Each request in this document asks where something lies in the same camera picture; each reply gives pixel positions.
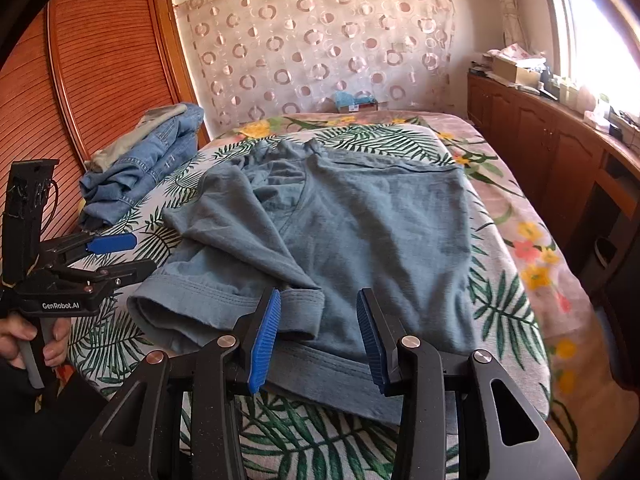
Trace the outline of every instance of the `wooden cabinet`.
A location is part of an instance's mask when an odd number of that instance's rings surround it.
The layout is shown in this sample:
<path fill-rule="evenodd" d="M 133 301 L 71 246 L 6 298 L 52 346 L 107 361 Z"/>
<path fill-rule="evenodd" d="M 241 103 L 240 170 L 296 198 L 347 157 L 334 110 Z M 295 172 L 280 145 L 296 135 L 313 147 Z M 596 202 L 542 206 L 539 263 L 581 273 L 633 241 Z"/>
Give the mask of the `wooden cabinet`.
<path fill-rule="evenodd" d="M 486 93 L 486 85 L 478 78 L 469 78 L 466 108 L 469 119 L 473 121 L 476 129 L 486 136 L 487 127 L 490 124 L 490 102 Z"/>
<path fill-rule="evenodd" d="M 564 249 L 589 199 L 604 149 L 588 126 L 564 117 L 558 118 L 553 135 L 553 161 L 538 211 Z"/>
<path fill-rule="evenodd" d="M 488 95 L 488 124 L 485 125 L 485 138 L 507 165 L 514 160 L 513 111 L 516 95 L 501 85 L 491 86 Z"/>
<path fill-rule="evenodd" d="M 591 232 L 584 220 L 594 191 L 608 197 L 628 218 L 640 215 L 637 190 L 626 189 L 621 170 L 610 168 L 615 159 L 628 173 L 626 180 L 635 179 L 640 189 L 640 160 L 555 102 L 471 74 L 468 83 L 469 117 L 574 262 L 572 270 L 579 270 L 595 237 L 606 235 Z"/>
<path fill-rule="evenodd" d="M 148 108 L 195 102 L 188 76 L 177 80 L 186 66 L 171 2 L 160 4 L 50 0 L 0 70 L 0 211 L 12 160 L 59 159 L 58 207 L 44 239 L 76 228 L 78 179 L 95 150 L 127 133 Z M 204 131 L 198 140 L 209 141 Z"/>
<path fill-rule="evenodd" d="M 553 161 L 554 114 L 528 96 L 516 97 L 511 156 L 506 163 L 533 207 L 539 210 Z"/>

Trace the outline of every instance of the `human hand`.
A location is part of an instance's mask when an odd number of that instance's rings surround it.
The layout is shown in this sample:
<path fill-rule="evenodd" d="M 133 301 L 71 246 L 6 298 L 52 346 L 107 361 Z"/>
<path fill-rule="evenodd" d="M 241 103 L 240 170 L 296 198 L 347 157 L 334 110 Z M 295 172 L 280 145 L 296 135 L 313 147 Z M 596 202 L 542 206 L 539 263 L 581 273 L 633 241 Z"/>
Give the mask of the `human hand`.
<path fill-rule="evenodd" d="M 47 366 L 61 365 L 66 359 L 71 318 L 58 318 L 53 324 L 53 339 L 49 341 L 42 352 Z M 20 355 L 16 338 L 31 341 L 36 337 L 36 327 L 25 320 L 17 312 L 11 312 L 8 317 L 0 319 L 0 356 L 9 361 L 11 366 L 25 368 Z"/>

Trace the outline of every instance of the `black sleeve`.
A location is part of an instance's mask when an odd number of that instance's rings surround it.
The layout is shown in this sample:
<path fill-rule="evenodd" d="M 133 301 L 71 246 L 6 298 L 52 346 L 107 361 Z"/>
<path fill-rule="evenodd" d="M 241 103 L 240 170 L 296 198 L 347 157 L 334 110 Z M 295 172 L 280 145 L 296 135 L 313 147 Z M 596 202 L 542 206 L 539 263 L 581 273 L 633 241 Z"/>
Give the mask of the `black sleeve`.
<path fill-rule="evenodd" d="M 34 413 L 38 391 L 25 370 L 0 360 L 0 478 L 53 480 L 106 400 L 78 373 L 55 402 Z"/>

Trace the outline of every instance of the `gray t-shirt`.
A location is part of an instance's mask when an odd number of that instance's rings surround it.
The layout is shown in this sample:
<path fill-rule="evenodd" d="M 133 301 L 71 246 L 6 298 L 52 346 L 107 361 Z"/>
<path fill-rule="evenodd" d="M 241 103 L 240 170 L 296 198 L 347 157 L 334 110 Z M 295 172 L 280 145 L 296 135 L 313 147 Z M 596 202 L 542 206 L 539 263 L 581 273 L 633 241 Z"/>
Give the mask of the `gray t-shirt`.
<path fill-rule="evenodd" d="M 463 298 L 470 265 L 459 166 L 288 141 L 213 166 L 198 198 L 165 209 L 182 242 L 129 298 L 156 344 L 195 351 L 282 292 L 269 383 L 361 416 L 398 423 L 402 399 L 371 381 L 356 294 L 441 351 L 476 348 Z"/>

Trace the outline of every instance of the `bed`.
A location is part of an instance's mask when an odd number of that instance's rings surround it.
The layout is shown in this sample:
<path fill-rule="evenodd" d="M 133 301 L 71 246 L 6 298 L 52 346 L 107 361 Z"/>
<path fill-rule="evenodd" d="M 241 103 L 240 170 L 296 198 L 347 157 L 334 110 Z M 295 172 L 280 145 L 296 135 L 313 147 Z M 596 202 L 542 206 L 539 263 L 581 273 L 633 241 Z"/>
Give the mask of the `bed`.
<path fill-rule="evenodd" d="M 462 164 L 468 186 L 472 264 L 468 307 L 482 345 L 498 356 L 548 423 L 584 480 L 603 471 L 638 420 L 636 394 L 612 380 L 602 330 L 586 293 L 569 271 L 540 217 L 494 150 L 460 118 L 426 112 L 295 114 L 246 124 L 209 143 L 106 232 L 134 232 L 135 250 L 90 256 L 85 269 L 152 258 L 161 265 L 180 242 L 162 224 L 163 207 L 192 200 L 202 173 L 264 139 L 304 141 L 423 160 Z M 132 287 L 75 321 L 72 365 L 110 396 L 156 347 L 126 309 Z M 324 406 L 261 391 L 239 399 L 241 447 L 255 479 L 389 478 L 397 428 Z M 182 409 L 188 450 L 190 399 Z M 457 436 L 447 435 L 447 478 L 458 477 Z"/>

